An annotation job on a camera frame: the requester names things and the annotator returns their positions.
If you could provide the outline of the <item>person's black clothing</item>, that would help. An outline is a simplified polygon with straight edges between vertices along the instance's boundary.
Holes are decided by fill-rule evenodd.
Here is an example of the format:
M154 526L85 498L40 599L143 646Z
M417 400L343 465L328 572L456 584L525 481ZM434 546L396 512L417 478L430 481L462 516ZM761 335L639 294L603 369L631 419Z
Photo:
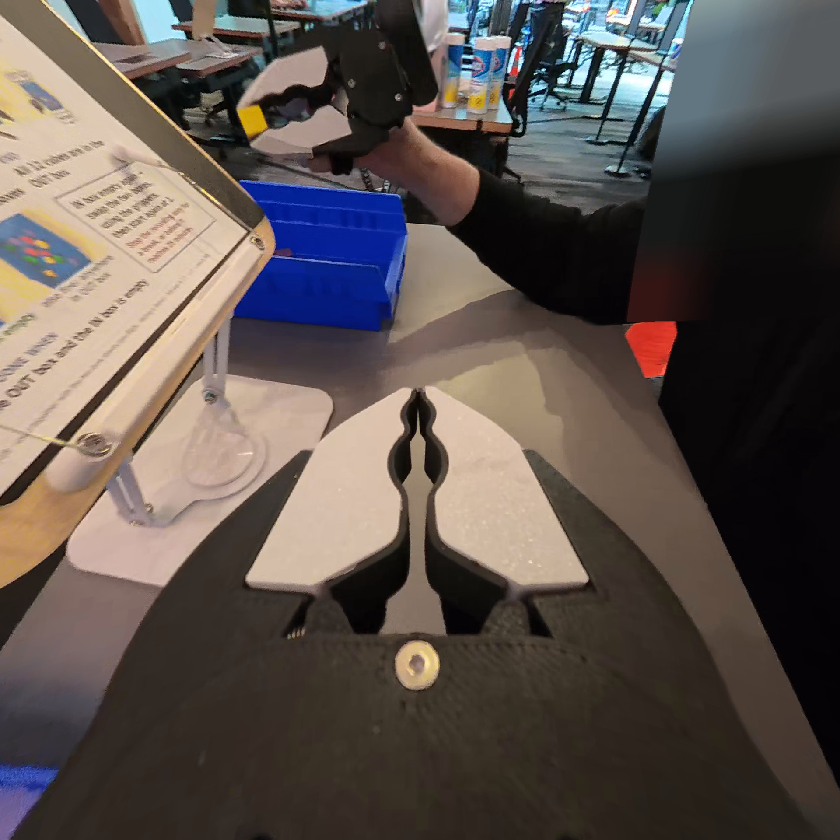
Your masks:
M659 407L839 769L838 315L678 322Z

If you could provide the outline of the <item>person's right forearm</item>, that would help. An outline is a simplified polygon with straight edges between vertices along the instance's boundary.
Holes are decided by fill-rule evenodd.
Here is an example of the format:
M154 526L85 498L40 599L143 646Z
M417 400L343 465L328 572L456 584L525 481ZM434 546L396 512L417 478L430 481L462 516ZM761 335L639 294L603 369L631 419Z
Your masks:
M627 322L646 204L644 196L583 213L481 171L474 206L449 231L542 308L615 326Z

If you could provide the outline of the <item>white disinfectant wipes canister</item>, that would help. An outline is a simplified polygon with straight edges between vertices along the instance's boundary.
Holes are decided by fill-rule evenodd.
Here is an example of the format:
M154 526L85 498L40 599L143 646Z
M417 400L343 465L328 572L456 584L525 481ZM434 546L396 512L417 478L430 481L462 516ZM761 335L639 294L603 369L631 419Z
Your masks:
M488 111L492 63L497 49L495 36L476 38L472 45L469 91L466 110L469 114L482 115Z
M490 81L488 87L488 110L497 110L500 105L501 92L507 72L508 59L511 48L511 38L507 35L492 37L493 51L490 57Z
M459 31L448 32L444 39L440 93L443 109L455 109L458 106L465 44L466 35Z

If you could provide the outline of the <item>person's right hand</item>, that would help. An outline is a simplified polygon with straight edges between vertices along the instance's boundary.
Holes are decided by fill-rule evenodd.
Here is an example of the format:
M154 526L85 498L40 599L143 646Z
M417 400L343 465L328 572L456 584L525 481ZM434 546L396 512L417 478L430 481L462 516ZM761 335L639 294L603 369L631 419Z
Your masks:
M479 170L430 140L411 119L353 166L406 189L447 228L465 220L480 190Z

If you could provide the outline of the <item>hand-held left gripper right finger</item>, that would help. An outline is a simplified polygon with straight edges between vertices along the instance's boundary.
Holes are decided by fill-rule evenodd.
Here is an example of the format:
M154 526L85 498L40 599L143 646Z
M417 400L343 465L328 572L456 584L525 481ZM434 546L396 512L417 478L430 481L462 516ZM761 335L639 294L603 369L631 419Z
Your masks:
M437 387L417 393L427 500L425 561L450 633L477 634L503 602L583 590L571 537L520 444Z

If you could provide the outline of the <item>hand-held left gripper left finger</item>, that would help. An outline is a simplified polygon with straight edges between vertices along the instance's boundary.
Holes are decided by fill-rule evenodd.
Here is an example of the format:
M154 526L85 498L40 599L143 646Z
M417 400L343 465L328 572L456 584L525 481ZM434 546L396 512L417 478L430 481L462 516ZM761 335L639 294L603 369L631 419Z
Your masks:
M410 569L404 482L418 397L401 388L319 442L246 574L248 588L330 598L357 634L382 630Z

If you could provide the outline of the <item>black office chair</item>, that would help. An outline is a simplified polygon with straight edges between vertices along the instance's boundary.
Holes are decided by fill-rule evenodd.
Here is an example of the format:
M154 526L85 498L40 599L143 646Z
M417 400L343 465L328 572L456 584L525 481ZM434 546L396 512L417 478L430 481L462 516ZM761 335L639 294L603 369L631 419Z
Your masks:
M526 96L526 104L529 104L530 100L542 96L539 110L544 110L549 98L558 102L562 106L562 111L567 110L570 96L568 93L559 92L558 85L564 73L574 74L577 67L573 59L568 60L566 57L569 36L570 30L562 22L556 24L551 37L543 48L542 57L533 74Z

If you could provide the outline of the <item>wood-edged background desk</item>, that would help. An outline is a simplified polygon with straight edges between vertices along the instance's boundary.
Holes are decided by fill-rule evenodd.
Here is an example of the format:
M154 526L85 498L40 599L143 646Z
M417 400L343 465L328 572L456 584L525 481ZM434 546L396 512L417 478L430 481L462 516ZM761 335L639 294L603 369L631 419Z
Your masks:
M301 24L294 20L284 20L268 12L282 11L283 6L269 2L266 7L251 8L260 15L235 16L221 14L215 17L212 39L225 44L238 46L259 46L269 58L277 57L290 48L304 34Z
M170 38L150 45L92 42L126 78L181 128L188 128L184 111L196 108L203 94L221 93L226 107L246 79L258 69L256 48L212 40Z

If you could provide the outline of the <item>red fabric piece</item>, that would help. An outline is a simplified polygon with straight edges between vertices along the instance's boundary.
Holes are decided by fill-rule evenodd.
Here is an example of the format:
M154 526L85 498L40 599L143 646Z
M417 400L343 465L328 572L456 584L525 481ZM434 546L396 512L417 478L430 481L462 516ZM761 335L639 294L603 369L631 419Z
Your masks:
M639 322L627 327L625 340L644 378L653 380L665 375L676 335L673 321Z

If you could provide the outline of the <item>grey background desk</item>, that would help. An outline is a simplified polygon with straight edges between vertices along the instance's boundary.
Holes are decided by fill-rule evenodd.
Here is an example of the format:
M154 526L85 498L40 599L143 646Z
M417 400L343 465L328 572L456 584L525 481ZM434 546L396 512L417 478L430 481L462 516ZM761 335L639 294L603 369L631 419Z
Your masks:
M577 99L579 104L589 104L592 99L592 90L598 74L601 70L606 53L614 53L618 56L618 69L613 79L612 87L606 100L602 103L601 116L597 119L600 124L605 124L610 116L615 95L620 80L625 73L627 62L630 59L640 61L646 66L655 67L654 79L647 91L646 98L638 112L636 120L625 141L619 141L623 147L622 155L617 164L606 167L605 174L616 180L625 180L630 177L631 172L625 166L627 153L635 145L649 110L653 104L655 95L658 92L659 83L665 73L674 73L677 67L678 48L672 46L673 40L663 37L658 47L645 44L638 38L630 35L615 35L611 33L593 31L578 35L575 39L574 60L578 61L585 48L591 48L591 59L587 75L580 96Z
M510 141L522 135L521 122L510 115L504 103L484 114L464 107L415 108L412 120L445 151L497 177L522 182L508 164Z

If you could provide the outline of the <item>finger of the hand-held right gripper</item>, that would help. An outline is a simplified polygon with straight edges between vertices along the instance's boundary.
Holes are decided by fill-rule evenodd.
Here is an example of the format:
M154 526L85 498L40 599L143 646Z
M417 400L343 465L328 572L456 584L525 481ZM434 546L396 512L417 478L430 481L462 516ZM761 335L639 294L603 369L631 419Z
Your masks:
M331 105L308 119L270 116L263 109L268 130L251 141L251 148L277 158L311 158L316 147L350 136L349 119Z
M274 59L247 88L237 110L260 107L272 118L309 118L332 103L329 69L320 45Z

